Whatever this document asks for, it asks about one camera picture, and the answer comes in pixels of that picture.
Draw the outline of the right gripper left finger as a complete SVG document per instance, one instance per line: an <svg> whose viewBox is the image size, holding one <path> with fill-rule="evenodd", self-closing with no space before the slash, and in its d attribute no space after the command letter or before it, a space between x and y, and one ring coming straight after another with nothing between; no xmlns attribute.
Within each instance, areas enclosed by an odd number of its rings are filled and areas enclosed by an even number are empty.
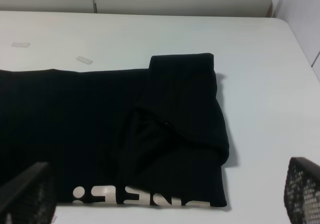
<svg viewBox="0 0 320 224"><path fill-rule="evenodd" d="M50 224L57 205L49 163L38 162L0 188L2 224Z"/></svg>

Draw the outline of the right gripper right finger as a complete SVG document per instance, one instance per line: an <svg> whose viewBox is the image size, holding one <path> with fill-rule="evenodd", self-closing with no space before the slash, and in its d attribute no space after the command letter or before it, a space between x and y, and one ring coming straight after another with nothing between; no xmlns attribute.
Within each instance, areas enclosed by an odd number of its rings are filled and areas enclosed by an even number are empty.
<svg viewBox="0 0 320 224"><path fill-rule="evenodd" d="M289 161L283 200L292 224L319 224L319 165L304 157L292 157Z"/></svg>

